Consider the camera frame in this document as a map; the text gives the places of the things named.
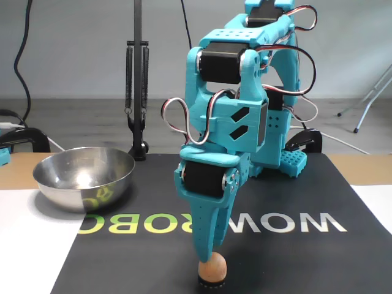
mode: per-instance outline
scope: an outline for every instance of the floor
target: floor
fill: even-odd
[[[184,137],[171,131],[160,117],[160,107],[164,100],[150,100],[145,140],[151,153],[177,153],[184,143]],[[392,99],[377,100],[358,134],[353,134],[363,107],[336,117],[352,100],[323,99],[316,100],[319,115],[313,122],[307,123],[320,131],[344,140],[371,154],[388,154],[392,152]],[[1,108],[24,113],[24,100],[0,100]],[[180,106],[174,105],[168,110],[170,122],[183,127],[184,118]],[[303,119],[313,116],[314,109],[300,101],[295,107],[297,115]],[[132,133],[127,128],[123,100],[109,99],[34,99],[28,124],[44,131],[50,138],[65,149],[79,146],[112,146],[128,151],[132,144]],[[27,151],[30,146],[19,146],[16,151]],[[358,151],[344,146],[329,138],[323,141],[326,154],[358,154]]]

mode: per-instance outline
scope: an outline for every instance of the wooden table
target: wooden table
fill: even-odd
[[[0,189],[37,189],[32,171],[50,153],[15,153],[11,162],[0,167]],[[392,155],[328,156],[351,185],[392,184]]]

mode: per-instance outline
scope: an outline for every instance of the white paper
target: white paper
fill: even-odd
[[[50,294],[84,216],[37,190],[0,190],[0,293]]]
[[[351,187],[379,222],[392,234],[392,185]]]

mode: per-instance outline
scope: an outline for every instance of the white wall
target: white wall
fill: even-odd
[[[13,72],[27,0],[0,0],[0,97],[24,97]],[[243,0],[185,0],[194,44],[244,10]],[[20,71],[35,97],[124,97],[131,0],[34,0]],[[391,0],[300,0],[319,12],[299,44],[317,63],[309,97],[364,95],[392,63]],[[311,12],[298,24],[310,25]],[[150,97],[183,95],[187,37],[179,0],[143,1],[143,38],[150,41]],[[311,79],[302,57],[303,86]],[[264,82],[276,82],[276,74]],[[392,86],[386,94],[392,95]]]

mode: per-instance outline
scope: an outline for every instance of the bowl rim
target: bowl rim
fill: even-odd
[[[50,159],[52,159],[52,158],[54,158],[55,156],[58,156],[58,155],[60,155],[60,154],[67,153],[67,152],[69,152],[69,151],[79,150],[79,149],[112,149],[112,150],[115,150],[115,151],[119,151],[119,152],[121,152],[121,153],[127,154],[127,155],[132,159],[133,166],[132,166],[131,170],[130,170],[125,176],[121,177],[120,179],[117,179],[116,181],[112,181],[112,182],[109,182],[109,183],[106,183],[106,184],[102,184],[102,185],[98,185],[98,186],[93,186],[93,187],[89,187],[89,188],[85,188],[85,189],[60,189],[60,188],[55,188],[55,187],[50,187],[50,186],[44,185],[44,184],[42,184],[40,181],[37,180],[35,173],[36,173],[37,167],[38,167],[40,164],[42,164],[42,163],[44,163],[46,160],[50,160]],[[117,148],[114,148],[114,147],[99,147],[99,146],[90,146],[90,147],[88,147],[88,146],[84,146],[84,147],[76,147],[76,148],[72,148],[72,149],[67,149],[67,150],[64,150],[64,151],[60,151],[60,152],[54,153],[54,154],[52,154],[51,156],[48,156],[48,157],[42,159],[40,162],[38,162],[38,163],[36,164],[36,166],[35,166],[34,169],[32,170],[32,177],[34,178],[34,180],[37,182],[37,184],[38,184],[39,186],[45,186],[45,187],[48,187],[48,188],[50,188],[50,189],[56,189],[56,190],[60,190],[60,191],[77,192],[77,191],[83,191],[83,190],[97,189],[97,188],[105,187],[105,186],[107,186],[107,185],[109,185],[109,184],[114,184],[114,183],[120,182],[120,181],[122,181],[123,179],[125,179],[126,177],[128,177],[128,176],[134,171],[135,166],[136,166],[136,161],[135,161],[135,159],[134,159],[131,155],[129,155],[128,153],[126,153],[125,151],[123,151],[123,150],[120,150],[120,149],[117,149]]]

